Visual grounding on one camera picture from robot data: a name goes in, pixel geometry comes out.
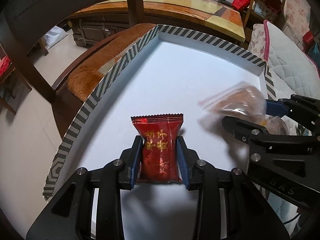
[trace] brown plush seat cover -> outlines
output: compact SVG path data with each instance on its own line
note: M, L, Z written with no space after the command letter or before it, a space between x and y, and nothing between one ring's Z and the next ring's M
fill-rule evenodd
M142 23L123 31L120 36L86 59L70 74L67 81L68 89L82 102L86 101L126 49L155 26Z

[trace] red wrapper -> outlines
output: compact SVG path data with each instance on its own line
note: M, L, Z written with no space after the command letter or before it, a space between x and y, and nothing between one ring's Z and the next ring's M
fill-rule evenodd
M178 181L176 138L183 123L183 114L136 116L131 120L145 139L140 179Z

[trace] teal plastic bag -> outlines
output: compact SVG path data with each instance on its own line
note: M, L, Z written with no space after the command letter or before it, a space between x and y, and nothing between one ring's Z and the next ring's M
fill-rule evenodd
M308 52L308 56L316 63L318 72L320 71L320 51L319 45L315 42L312 48Z

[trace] black cable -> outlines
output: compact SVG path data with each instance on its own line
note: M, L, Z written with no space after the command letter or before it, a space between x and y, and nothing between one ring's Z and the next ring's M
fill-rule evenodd
M286 224L289 224L289 223L291 223L293 220L295 220L298 216L300 216L301 215L301 213L300 214L297 214L294 218L292 218L292 219L290 219L290 220L288 220L288 221L286 221L286 222L284 222L283 224L284 225L286 225Z

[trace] black and white striped border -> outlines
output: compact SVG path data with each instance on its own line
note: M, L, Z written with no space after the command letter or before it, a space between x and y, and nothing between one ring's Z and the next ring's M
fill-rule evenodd
M109 70L107 75L99 82L91 95L82 105L73 122L69 126L56 155L52 161L49 174L46 178L42 195L45 200L49 200L53 195L53 191L58 180L60 171L63 167L65 159L70 152L73 142L76 140L82 126L87 121L89 114L94 110L102 96L106 93L107 89L116 80L117 76L128 65L128 63L137 55L138 52L145 47L149 41L156 37L159 33L159 27L156 26L142 36L127 52L118 60L118 62Z
M56 182L60 174L60 170L63 167L63 164L72 147L73 142L76 140L82 126L88 119L89 114L94 110L102 96L106 93L107 89L111 86L111 84L116 80L117 76L121 73L121 71L124 70L124 68L137 55L137 53L140 52L141 49L149 43L149 41L151 41L155 36L157 36L159 32L179 35L181 37L186 37L200 42L205 42L213 46L218 46L221 49L229 51L239 57L248 60L249 62L257 65L258 67L264 67L268 99L275 99L276 93L274 92L274 86L269 66L267 62L263 59L255 56L251 52L235 44L232 44L228 41L222 40L220 38L205 33L169 25L158 25L151 29L149 32L147 32L143 37L141 37L137 41L137 43L135 43L127 51L127 53L121 59L118 60L118 62L109 70L107 75L105 75L105 77L99 82L99 84L93 90L91 95L82 105L78 114L69 126L68 131L66 132L62 140L62 143L60 144L58 151L52 161L52 165L46 178L42 193L45 200L48 201L52 197Z
M205 42L207 44L211 44L213 46L217 46L221 49L229 51L239 57L242 57L247 61L255 64L258 67L263 67L265 71L264 76L265 76L266 85L267 85L268 99L276 100L276 93L274 90L270 69L269 69L268 63L265 60L257 57L256 55L252 54L246 49L243 49L233 43L222 40L212 35L196 32L193 30L185 29L185 28L179 28L175 26L169 26L169 25L158 25L158 26L160 28L161 33L178 35L178 36L193 39L196 41Z

